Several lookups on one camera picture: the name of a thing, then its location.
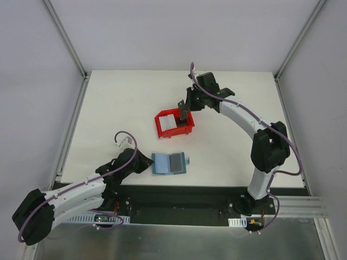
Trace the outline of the red plastic bin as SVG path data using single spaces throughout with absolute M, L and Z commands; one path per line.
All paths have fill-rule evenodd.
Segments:
M 187 118 L 182 120 L 178 108 L 167 109 L 155 116 L 155 125 L 159 138 L 171 138 L 192 132 L 195 126 L 191 112 L 187 112 Z

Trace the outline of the blue leather card holder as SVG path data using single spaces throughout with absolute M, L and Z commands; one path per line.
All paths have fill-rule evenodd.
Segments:
M 171 154 L 164 153 L 152 153 L 152 173 L 154 175 L 176 175 L 185 174 L 187 172 L 187 166 L 190 164 L 190 158 L 185 156 L 184 152 L 180 153 L 182 155 L 183 170 L 181 172 L 172 173 L 170 171 L 170 159 Z

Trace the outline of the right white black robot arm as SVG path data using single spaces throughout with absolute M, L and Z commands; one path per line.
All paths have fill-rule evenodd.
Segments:
M 290 156 L 289 144 L 285 140 L 286 126 L 281 121 L 263 121 L 242 105 L 232 90 L 221 89 L 211 72 L 201 74 L 192 81 L 185 101 L 189 111 L 201 111 L 205 107 L 214 109 L 236 123 L 252 140 L 250 158 L 254 173 L 247 188 L 250 197 L 244 200 L 244 207 L 247 212 L 255 214 L 264 206 L 262 198 L 267 196 L 271 174 Z

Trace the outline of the dark credit card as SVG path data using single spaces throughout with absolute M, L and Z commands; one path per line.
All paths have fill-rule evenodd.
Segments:
M 171 154 L 169 159 L 170 171 L 172 173 L 181 172 L 183 170 L 182 155 L 180 153 Z
M 181 100 L 178 104 L 178 110 L 179 110 L 179 118 L 181 121 L 184 121 L 188 117 L 188 111 L 189 107 L 185 105 L 184 100 Z

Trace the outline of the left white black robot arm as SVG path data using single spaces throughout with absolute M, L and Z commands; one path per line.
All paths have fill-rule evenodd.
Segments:
M 139 150 L 127 148 L 81 181 L 51 191 L 30 191 L 12 215 L 18 241 L 34 245 L 70 217 L 99 208 L 110 210 L 122 181 L 152 164 L 153 160 Z

